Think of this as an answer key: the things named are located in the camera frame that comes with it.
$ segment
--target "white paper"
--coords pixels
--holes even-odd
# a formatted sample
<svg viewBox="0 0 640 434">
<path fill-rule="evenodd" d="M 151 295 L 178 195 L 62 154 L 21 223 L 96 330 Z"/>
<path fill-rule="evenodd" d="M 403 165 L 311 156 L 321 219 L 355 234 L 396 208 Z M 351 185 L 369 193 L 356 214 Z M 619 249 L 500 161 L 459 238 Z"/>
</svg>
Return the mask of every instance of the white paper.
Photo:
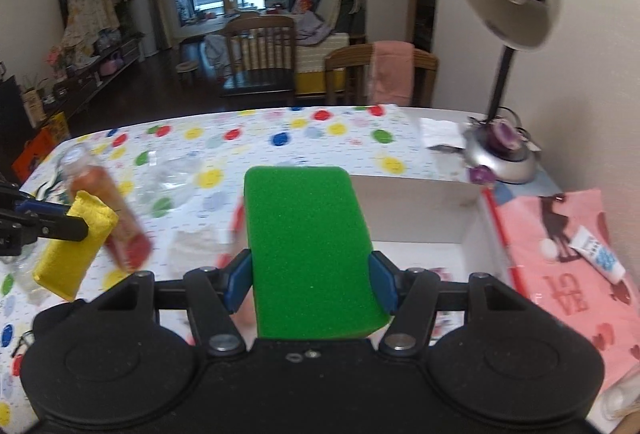
<svg viewBox="0 0 640 434">
<path fill-rule="evenodd" d="M 464 149 L 465 138 L 460 132 L 459 124 L 447 120 L 420 119 L 420 135 L 422 144 L 429 148 L 437 145 L 447 145 Z"/>
</svg>

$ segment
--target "plastic bottle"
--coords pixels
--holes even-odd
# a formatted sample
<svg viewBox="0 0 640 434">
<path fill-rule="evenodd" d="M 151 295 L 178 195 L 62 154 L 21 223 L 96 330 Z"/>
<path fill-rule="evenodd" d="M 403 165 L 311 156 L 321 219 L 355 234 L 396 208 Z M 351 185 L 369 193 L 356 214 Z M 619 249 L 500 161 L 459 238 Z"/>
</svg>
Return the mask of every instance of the plastic bottle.
<svg viewBox="0 0 640 434">
<path fill-rule="evenodd" d="M 118 224 L 104 245 L 122 270 L 139 270 L 151 254 L 153 245 L 118 192 L 107 169 L 82 144 L 71 147 L 60 159 L 58 166 L 72 200 L 76 197 L 76 192 L 84 190 L 117 213 Z"/>
</svg>

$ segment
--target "small stool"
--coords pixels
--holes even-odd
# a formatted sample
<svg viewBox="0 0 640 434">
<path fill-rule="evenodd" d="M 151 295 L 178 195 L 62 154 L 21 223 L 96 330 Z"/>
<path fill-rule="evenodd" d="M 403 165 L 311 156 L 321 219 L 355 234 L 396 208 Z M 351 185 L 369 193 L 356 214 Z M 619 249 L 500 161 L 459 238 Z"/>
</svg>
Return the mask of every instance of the small stool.
<svg viewBox="0 0 640 434">
<path fill-rule="evenodd" d="M 188 62 L 180 62 L 175 67 L 175 72 L 178 73 L 180 80 L 183 80 L 185 75 L 190 75 L 191 85 L 193 85 L 193 80 L 196 77 L 196 71 L 198 70 L 198 61 L 190 60 Z"/>
</svg>

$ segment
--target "pink plastic bag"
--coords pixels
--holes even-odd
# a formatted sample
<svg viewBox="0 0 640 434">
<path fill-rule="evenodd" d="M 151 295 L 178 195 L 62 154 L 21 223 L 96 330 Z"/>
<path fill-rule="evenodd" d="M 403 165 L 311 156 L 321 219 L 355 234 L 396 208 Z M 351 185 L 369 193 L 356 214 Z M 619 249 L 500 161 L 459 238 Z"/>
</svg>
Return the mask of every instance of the pink plastic bag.
<svg viewBox="0 0 640 434">
<path fill-rule="evenodd" d="M 611 284 L 569 242 L 587 228 L 609 246 L 600 191 L 519 197 L 498 208 L 526 295 L 587 337 L 605 363 L 602 390 L 640 360 L 640 298 L 628 274 Z"/>
</svg>

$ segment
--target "pink towel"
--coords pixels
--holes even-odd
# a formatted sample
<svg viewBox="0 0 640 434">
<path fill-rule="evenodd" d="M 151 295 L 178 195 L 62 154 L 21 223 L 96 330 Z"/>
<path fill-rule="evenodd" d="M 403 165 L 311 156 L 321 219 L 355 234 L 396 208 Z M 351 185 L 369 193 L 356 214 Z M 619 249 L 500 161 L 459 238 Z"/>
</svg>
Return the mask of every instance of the pink towel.
<svg viewBox="0 0 640 434">
<path fill-rule="evenodd" d="M 414 93 L 414 45 L 384 40 L 373 43 L 369 103 L 411 105 Z"/>
</svg>

